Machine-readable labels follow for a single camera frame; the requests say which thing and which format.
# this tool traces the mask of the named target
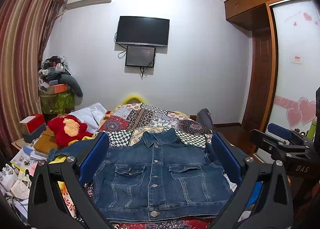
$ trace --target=small monitor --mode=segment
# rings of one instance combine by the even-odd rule
[[[155,56],[154,47],[130,45],[127,48],[125,65],[128,67],[153,67]]]

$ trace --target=baseboard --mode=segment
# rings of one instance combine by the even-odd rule
[[[240,123],[213,124],[215,127],[241,126]]]

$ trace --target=striped curtain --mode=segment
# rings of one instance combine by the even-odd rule
[[[22,138],[19,121],[41,113],[38,63],[54,5],[54,0],[6,0],[0,9],[0,150],[7,158],[15,154],[11,142]]]

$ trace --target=black tv screen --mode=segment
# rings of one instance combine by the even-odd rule
[[[120,16],[116,43],[168,46],[169,20],[161,18]]]

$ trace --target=checkered fabric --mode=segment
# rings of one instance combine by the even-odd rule
[[[129,145],[132,131],[121,130],[118,132],[107,132],[107,134],[109,135],[110,146],[122,147]]]
[[[143,103],[141,105],[141,107],[144,108],[144,109],[151,110],[151,111],[158,112],[158,113],[162,113],[162,114],[165,114],[165,115],[168,113],[168,111],[162,110],[160,108],[149,106],[149,105],[147,105],[145,103]]]
[[[194,146],[205,148],[205,137],[204,135],[192,135],[176,130],[177,136],[180,137],[181,141],[185,144],[191,144]]]

